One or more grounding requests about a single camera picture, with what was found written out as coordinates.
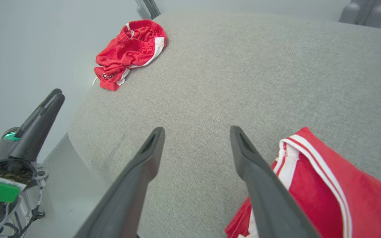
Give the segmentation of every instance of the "gray object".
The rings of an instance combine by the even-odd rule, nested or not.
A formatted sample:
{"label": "gray object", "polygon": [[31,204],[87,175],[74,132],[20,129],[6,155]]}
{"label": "gray object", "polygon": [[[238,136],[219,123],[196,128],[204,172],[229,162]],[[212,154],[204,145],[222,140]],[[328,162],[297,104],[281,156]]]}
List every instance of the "gray object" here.
{"label": "gray object", "polygon": [[319,234],[241,128],[230,128],[236,172],[248,187],[259,237],[311,237]]}
{"label": "gray object", "polygon": [[248,197],[231,125],[269,164],[281,139],[308,126],[381,181],[381,29],[246,12],[155,21],[168,37],[163,52],[116,92],[92,86],[68,129],[86,166],[111,186],[148,131],[165,128],[141,238],[225,236]]}
{"label": "gray object", "polygon": [[44,179],[48,174],[44,166],[37,164],[36,158],[63,103],[62,91],[52,90],[21,127],[10,128],[0,139],[0,182],[17,186],[20,189],[19,196],[35,185],[40,187],[38,205],[34,211],[30,208],[29,202],[26,205],[19,205],[21,202],[19,197],[12,203],[0,200],[0,228],[6,225],[6,221],[11,219],[19,206],[24,213],[32,211],[32,218],[24,229],[20,229],[18,234],[14,235],[15,238],[20,238],[33,220],[44,216],[38,209],[42,189],[45,186]]}
{"label": "gray object", "polygon": [[351,0],[339,22],[381,27],[381,0]]}
{"label": "gray object", "polygon": [[155,128],[76,234],[76,238],[136,238],[148,183],[160,166],[165,132]]}
{"label": "gray object", "polygon": [[138,13],[142,19],[153,20],[160,15],[160,11],[157,8],[154,0],[135,0],[138,5]]}

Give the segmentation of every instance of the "gray cushion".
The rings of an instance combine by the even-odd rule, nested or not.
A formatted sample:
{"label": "gray cushion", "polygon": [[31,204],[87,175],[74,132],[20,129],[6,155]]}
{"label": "gray cushion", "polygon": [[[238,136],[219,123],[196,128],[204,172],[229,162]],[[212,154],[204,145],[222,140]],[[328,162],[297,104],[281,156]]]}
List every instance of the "gray cushion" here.
{"label": "gray cushion", "polygon": [[140,236],[225,236],[248,196],[234,168],[231,125],[270,163],[280,139],[308,126],[381,180],[381,29],[230,12],[155,21],[167,33],[165,50],[116,92],[95,84],[68,130],[109,186],[149,133],[165,128]]}

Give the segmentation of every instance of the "clothing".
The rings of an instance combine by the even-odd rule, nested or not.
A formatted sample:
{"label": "clothing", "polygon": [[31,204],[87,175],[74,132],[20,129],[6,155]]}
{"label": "clothing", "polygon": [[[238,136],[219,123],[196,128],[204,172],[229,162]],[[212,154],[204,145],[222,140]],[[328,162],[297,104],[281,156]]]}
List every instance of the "clothing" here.
{"label": "clothing", "polygon": [[[322,237],[381,237],[380,181],[328,148],[308,128],[281,140],[279,147],[272,169]],[[253,213],[248,215],[249,206],[245,202],[227,226],[228,238],[253,237],[256,229],[249,228],[256,223]]]}
{"label": "clothing", "polygon": [[115,39],[97,55],[101,67],[94,71],[102,88],[116,91],[130,69],[151,63],[167,45],[163,28],[151,20],[127,23]]}

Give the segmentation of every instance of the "black cable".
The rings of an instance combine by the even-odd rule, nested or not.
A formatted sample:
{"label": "black cable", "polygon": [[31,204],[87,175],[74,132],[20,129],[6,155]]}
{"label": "black cable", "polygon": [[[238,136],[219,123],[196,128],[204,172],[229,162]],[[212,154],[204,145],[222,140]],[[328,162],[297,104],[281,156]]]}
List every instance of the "black cable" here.
{"label": "black cable", "polygon": [[32,222],[36,220],[36,217],[39,214],[38,209],[39,205],[37,205],[36,208],[32,210],[32,217],[30,218],[29,223],[21,230],[21,232],[17,236],[13,236],[12,238],[20,238],[26,232],[26,230],[29,228]]}
{"label": "black cable", "polygon": [[21,225],[20,218],[17,212],[14,212],[14,216],[16,217],[16,222],[20,230],[23,229],[23,226]]}
{"label": "black cable", "polygon": [[18,234],[19,234],[19,229],[18,229],[16,226],[14,226],[13,224],[7,222],[7,223],[4,224],[4,226],[8,226],[9,228],[11,228],[11,229],[14,230],[14,235],[9,236],[9,238],[12,238],[12,237],[14,237],[15,235],[18,235]]}

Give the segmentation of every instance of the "white stripe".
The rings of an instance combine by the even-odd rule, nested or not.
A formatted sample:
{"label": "white stripe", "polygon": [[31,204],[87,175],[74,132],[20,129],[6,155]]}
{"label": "white stripe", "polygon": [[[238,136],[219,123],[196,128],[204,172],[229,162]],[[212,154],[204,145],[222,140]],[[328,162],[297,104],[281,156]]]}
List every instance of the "white stripe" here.
{"label": "white stripe", "polygon": [[117,81],[117,84],[120,86],[121,84],[123,84],[126,80],[126,76],[129,74],[130,72],[130,69],[127,69],[126,68],[126,71],[124,71],[123,75],[121,76],[121,80],[120,81]]}
{"label": "white stripe", "polygon": [[[296,135],[293,135],[291,136],[292,139],[296,140],[296,138],[294,137]],[[341,199],[341,197],[339,196],[339,192],[333,187],[331,181],[329,181],[326,177],[326,175],[322,172],[322,170],[319,168],[319,166],[317,165],[317,163],[315,162],[314,158],[311,156],[311,154],[306,151],[304,148],[302,148],[301,146],[299,146],[298,144],[294,143],[293,141],[289,140],[289,139],[283,139],[284,142],[288,143],[288,144],[291,144],[293,147],[295,147],[296,149],[298,149],[300,152],[302,152],[306,157],[307,159],[310,161],[310,164],[311,166],[313,166],[313,169],[316,171],[316,173],[322,178],[323,182],[328,186],[328,188],[330,189],[330,191],[333,193],[333,195],[336,197],[337,199],[337,202],[339,203],[339,207],[340,207],[340,211],[342,213],[342,220],[343,220],[343,237],[344,238],[349,238],[349,237],[352,237],[352,224],[351,224],[351,216],[349,215],[349,210],[347,209],[348,207],[348,204],[345,201],[343,201]],[[302,143],[304,146],[306,146],[310,152],[313,153],[313,155],[316,157],[316,160],[319,162],[319,164],[321,165],[321,167],[324,169],[324,171],[326,171],[326,169],[323,167],[323,165],[321,164],[321,162],[319,161],[320,159],[324,162],[324,160],[322,159],[322,157],[318,154],[318,152],[311,146],[311,144],[308,143],[308,145],[310,145],[311,148],[309,148],[306,144]]]}
{"label": "white stripe", "polygon": [[249,216],[248,233],[249,234],[258,233],[257,223],[255,222],[255,216],[254,216],[254,210],[253,209],[251,209],[251,215]]}
{"label": "white stripe", "polygon": [[128,67],[129,69],[134,69],[134,68],[146,66],[149,63],[151,63],[157,56],[159,56],[161,54],[161,52],[163,51],[163,48],[164,48],[164,37],[155,37],[154,42],[155,42],[155,50],[154,50],[154,54],[153,54],[152,58],[150,58],[146,63],[144,63],[141,66],[137,66],[137,65],[132,64],[131,66]]}
{"label": "white stripe", "polygon": [[287,153],[287,155],[286,159],[284,160],[283,167],[281,168],[280,173],[278,175],[278,179],[282,182],[284,187],[287,190],[289,190],[290,185],[292,184],[293,175],[295,174],[296,163],[299,160],[299,152],[297,149],[287,144],[286,152],[284,153]]}
{"label": "white stripe", "polygon": [[292,139],[298,141],[299,143],[303,144],[316,158],[324,172],[328,175],[330,178],[331,182],[335,185],[337,191],[339,192],[340,196],[342,196],[347,214],[348,214],[348,233],[349,237],[352,237],[352,219],[351,219],[351,212],[349,211],[349,205],[348,201],[346,199],[345,193],[343,192],[342,187],[340,186],[339,182],[337,181],[336,177],[334,176],[333,172],[330,170],[330,168],[327,166],[325,163],[324,159],[322,156],[317,152],[317,150],[308,142],[304,137],[301,137],[299,135],[293,135],[291,136]]}
{"label": "white stripe", "polygon": [[279,143],[279,151],[278,151],[278,158],[276,159],[277,161],[277,164],[275,165],[273,171],[275,174],[277,174],[277,171],[278,169],[280,168],[281,166],[281,163],[283,163],[283,157],[286,153],[286,151],[284,150],[284,143],[282,141],[280,141]]}

